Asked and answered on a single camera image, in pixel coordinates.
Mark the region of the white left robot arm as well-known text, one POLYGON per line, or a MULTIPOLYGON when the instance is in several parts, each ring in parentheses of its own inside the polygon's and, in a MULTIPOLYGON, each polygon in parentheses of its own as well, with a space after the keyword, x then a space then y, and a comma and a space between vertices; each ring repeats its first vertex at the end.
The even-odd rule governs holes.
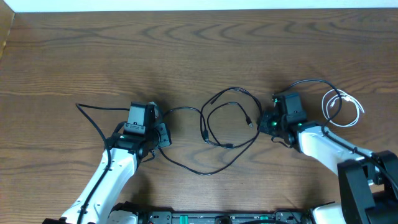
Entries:
POLYGON ((165 123, 153 128, 154 134, 144 138, 128 131, 127 122, 119 123, 103 153, 101 164, 77 198, 61 218, 46 218, 49 223, 106 223, 116 199, 127 181, 134 175, 142 158, 151 150, 171 145, 171 135, 165 123))

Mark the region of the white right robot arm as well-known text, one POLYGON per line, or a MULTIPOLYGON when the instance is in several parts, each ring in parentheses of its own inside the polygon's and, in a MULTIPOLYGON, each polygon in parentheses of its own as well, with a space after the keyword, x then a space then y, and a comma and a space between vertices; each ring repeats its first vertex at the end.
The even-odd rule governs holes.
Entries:
POLYGON ((372 152, 341 139, 304 112, 265 111, 262 133, 284 139, 284 145, 310 156, 338 176, 340 202, 311 209, 314 223, 397 223, 397 156, 372 152))

